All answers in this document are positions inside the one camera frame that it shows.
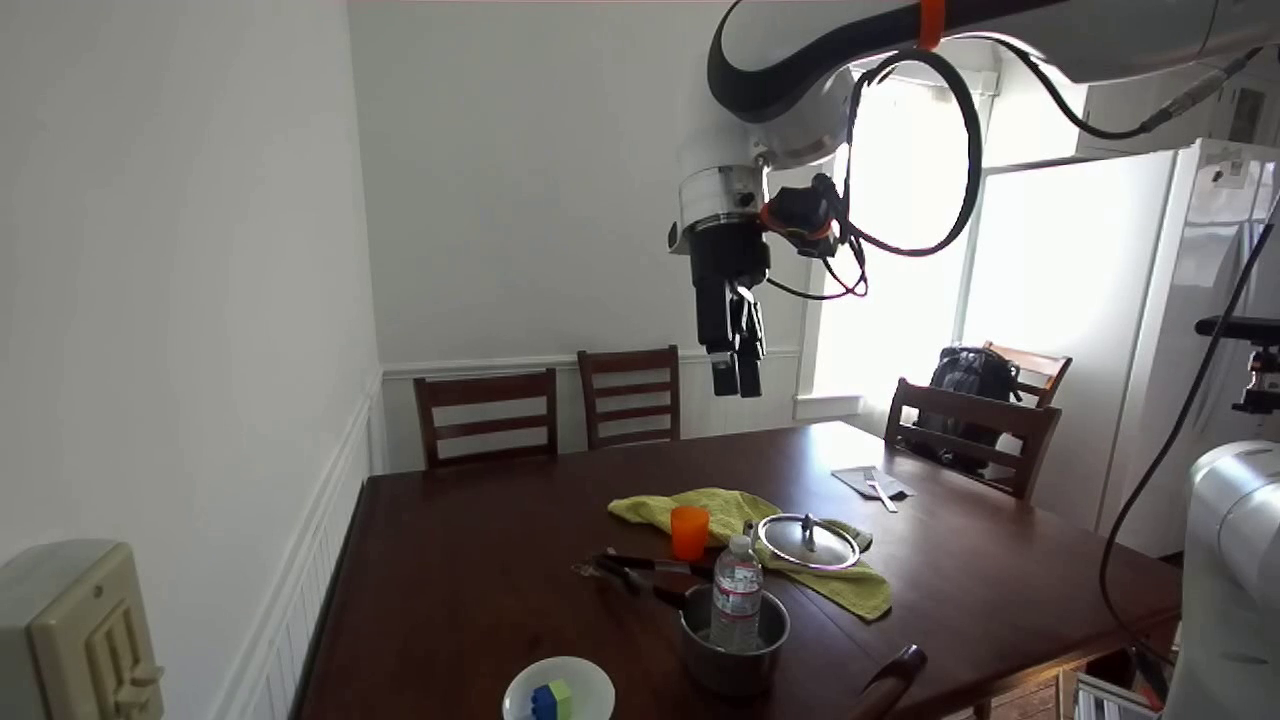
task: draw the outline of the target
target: baseboard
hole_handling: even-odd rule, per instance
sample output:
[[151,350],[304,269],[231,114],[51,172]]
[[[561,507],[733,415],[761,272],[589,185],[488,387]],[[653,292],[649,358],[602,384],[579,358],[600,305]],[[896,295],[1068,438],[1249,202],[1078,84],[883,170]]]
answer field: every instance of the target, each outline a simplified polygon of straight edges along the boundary
[[206,720],[284,720],[311,647],[318,605],[368,479],[368,419],[377,387],[353,408],[299,524],[293,529],[274,589],[231,665]]

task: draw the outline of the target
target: metal bowl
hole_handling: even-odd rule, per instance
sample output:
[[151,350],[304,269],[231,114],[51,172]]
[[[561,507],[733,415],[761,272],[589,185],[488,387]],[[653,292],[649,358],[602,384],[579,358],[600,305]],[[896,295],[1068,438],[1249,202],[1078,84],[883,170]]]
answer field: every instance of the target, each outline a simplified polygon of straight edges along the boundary
[[773,685],[781,647],[786,646],[786,608],[776,598],[761,598],[761,647],[729,651],[706,646],[712,627],[712,589],[698,585],[685,598],[680,633],[685,633],[685,669],[693,682],[716,698],[761,698]]

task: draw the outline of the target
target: wooden dining table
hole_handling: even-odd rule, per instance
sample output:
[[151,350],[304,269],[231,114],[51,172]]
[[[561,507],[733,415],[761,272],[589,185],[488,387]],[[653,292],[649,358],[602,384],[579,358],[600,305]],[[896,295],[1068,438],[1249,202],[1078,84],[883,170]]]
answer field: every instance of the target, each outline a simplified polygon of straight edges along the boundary
[[[896,514],[836,469],[881,466],[906,488]],[[668,538],[607,514],[620,498],[743,488],[783,514],[870,538],[865,565],[890,589],[859,619],[786,577],[768,591],[793,637],[768,698],[721,702],[680,665],[677,608],[579,577],[600,547],[665,558]],[[1112,552],[1033,506],[928,461],[896,455],[853,424],[808,424],[545,466],[372,478],[299,682],[299,720],[498,718],[511,677],[582,657],[616,688],[616,720],[847,720],[859,685],[905,646],[928,651],[896,718],[946,718],[1012,685],[1078,669],[1179,615],[1179,573]]]

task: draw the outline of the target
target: red object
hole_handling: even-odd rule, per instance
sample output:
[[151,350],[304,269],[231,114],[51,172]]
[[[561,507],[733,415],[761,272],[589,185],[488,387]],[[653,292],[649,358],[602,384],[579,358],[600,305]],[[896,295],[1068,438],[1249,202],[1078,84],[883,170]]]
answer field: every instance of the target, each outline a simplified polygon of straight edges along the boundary
[[946,0],[918,0],[918,46],[934,47],[946,31]]
[[706,558],[712,514],[698,506],[672,507],[672,558],[696,565]]

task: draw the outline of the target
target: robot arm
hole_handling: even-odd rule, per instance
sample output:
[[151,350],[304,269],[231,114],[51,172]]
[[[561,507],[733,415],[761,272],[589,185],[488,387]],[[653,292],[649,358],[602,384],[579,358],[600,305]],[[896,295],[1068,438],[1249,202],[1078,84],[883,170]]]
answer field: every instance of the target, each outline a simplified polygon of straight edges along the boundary
[[[847,233],[847,202],[836,181],[818,177],[804,191],[768,195],[768,172],[828,159],[847,143],[865,74],[883,74],[883,55],[918,46],[928,3],[943,0],[847,0],[843,12],[828,0],[734,0],[721,18],[706,93],[698,93],[685,148],[680,222],[668,235],[672,251],[693,257],[696,330],[712,358],[716,395],[761,395],[753,289],[768,275],[765,233],[781,233],[800,257],[830,257]],[[1045,55],[1087,84],[1267,46],[1280,36],[1280,3],[950,0],[943,30],[946,36],[992,36],[1028,62]],[[1223,76],[1194,84],[1147,127],[1220,84]]]
[[1192,479],[1168,720],[1274,718],[1280,444],[1213,449],[1194,461]]

